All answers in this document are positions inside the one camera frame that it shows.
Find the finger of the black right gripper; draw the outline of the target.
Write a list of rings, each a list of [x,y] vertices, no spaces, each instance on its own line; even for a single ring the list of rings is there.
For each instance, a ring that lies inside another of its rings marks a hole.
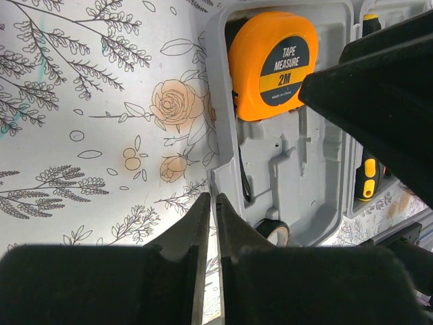
[[[349,43],[298,97],[432,204],[432,12]]]

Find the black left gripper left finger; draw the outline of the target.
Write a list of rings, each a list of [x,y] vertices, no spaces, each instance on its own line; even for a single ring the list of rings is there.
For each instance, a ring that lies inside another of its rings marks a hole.
[[[2,324],[200,324],[210,195],[144,246],[26,245],[1,260]]]

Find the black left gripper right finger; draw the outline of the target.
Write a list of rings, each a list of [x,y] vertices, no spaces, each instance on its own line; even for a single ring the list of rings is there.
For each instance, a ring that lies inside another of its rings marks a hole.
[[[226,324],[421,324],[405,238],[277,247],[216,199]]]

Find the black electrical tape roll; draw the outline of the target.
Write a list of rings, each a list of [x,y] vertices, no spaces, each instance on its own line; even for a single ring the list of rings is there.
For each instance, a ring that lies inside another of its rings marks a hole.
[[[286,247],[288,245],[290,229],[280,220],[263,219],[256,225],[255,230],[275,246]]]

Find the small black yellow screwdriver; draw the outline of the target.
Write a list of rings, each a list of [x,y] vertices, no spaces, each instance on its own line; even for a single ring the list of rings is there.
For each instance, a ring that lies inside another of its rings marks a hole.
[[[365,14],[363,16],[362,37],[366,37],[382,29],[379,17],[376,14]]]

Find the large black yellow screwdriver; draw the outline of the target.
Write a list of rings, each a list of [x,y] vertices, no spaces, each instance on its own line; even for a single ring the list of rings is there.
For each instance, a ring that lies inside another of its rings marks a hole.
[[[366,148],[363,149],[361,166],[355,175],[355,198],[367,202],[373,198],[383,180],[386,167]]]

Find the grey plastic tool case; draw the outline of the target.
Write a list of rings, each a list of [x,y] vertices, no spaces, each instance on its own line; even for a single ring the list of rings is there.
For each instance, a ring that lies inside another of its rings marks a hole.
[[[323,70],[335,66],[344,46],[361,36],[365,14],[377,14],[387,28],[431,6],[429,1],[231,1],[220,9],[205,30],[221,161],[208,172],[212,194],[224,193],[254,228],[266,218],[286,223],[292,246],[358,244],[425,210],[393,176],[381,181],[372,200],[357,200],[362,145],[307,106],[262,121],[239,120],[227,51],[247,19],[271,10],[290,12],[313,23],[319,40],[315,68]]]

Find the orange tape measure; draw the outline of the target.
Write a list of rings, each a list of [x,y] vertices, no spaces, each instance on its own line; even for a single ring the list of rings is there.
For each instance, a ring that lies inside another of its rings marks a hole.
[[[254,122],[300,107],[298,94],[318,51],[317,32],[305,17],[268,11],[246,20],[228,51],[237,117]]]

